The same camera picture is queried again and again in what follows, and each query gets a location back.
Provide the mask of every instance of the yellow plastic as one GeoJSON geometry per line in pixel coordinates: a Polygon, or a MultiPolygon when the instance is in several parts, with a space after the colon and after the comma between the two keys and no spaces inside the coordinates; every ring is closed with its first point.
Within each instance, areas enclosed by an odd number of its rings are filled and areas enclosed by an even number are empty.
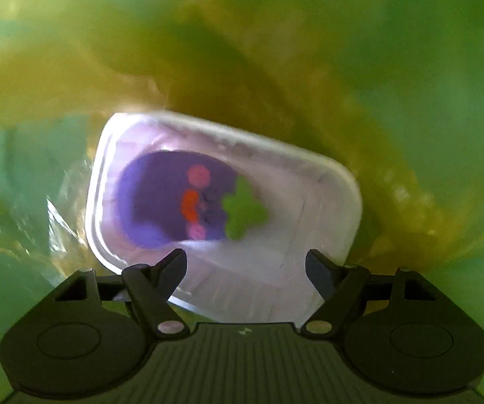
{"type": "MultiPolygon", "coordinates": [[[[484,326],[461,298],[484,278],[484,0],[0,0],[0,128],[89,114],[87,161],[106,117],[159,106],[338,159],[365,205],[349,259],[426,271],[484,326]]],[[[47,206],[61,277],[93,262],[86,175],[47,206]]]]}

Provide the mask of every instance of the logo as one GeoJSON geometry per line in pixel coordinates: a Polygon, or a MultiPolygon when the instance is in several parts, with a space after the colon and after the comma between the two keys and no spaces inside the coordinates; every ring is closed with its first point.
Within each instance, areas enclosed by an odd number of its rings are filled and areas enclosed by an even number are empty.
{"type": "Polygon", "coordinates": [[[243,330],[239,330],[238,334],[241,334],[242,336],[247,336],[248,334],[251,334],[253,331],[249,328],[244,328],[243,330]]]}

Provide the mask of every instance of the ridged surface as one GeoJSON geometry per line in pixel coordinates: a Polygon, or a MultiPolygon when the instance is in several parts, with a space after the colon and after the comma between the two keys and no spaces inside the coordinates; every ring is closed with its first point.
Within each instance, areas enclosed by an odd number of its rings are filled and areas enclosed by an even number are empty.
{"type": "MultiPolygon", "coordinates": [[[[55,401],[17,394],[8,402],[55,401]]],[[[188,339],[159,344],[122,386],[72,403],[483,404],[484,399],[474,391],[436,400],[386,393],[351,372],[332,344],[303,339],[288,324],[202,324],[188,339]]]]}

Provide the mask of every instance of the clear plastic wrap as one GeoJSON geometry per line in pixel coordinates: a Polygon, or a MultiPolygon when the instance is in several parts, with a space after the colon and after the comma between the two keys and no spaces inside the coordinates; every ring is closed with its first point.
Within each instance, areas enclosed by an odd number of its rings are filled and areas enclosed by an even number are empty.
{"type": "Polygon", "coordinates": [[[0,336],[104,271],[83,233],[99,132],[158,107],[343,163],[349,260],[426,271],[484,327],[484,0],[0,0],[0,336]]]}

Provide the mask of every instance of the plastic bag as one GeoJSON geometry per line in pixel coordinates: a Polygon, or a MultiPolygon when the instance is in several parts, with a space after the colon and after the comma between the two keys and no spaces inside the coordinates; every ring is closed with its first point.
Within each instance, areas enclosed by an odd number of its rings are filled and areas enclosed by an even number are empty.
{"type": "Polygon", "coordinates": [[[338,159],[350,260],[426,271],[484,327],[484,0],[0,0],[0,128],[48,119],[0,131],[0,269],[23,273],[0,335],[95,262],[105,118],[158,106],[338,159]]]}

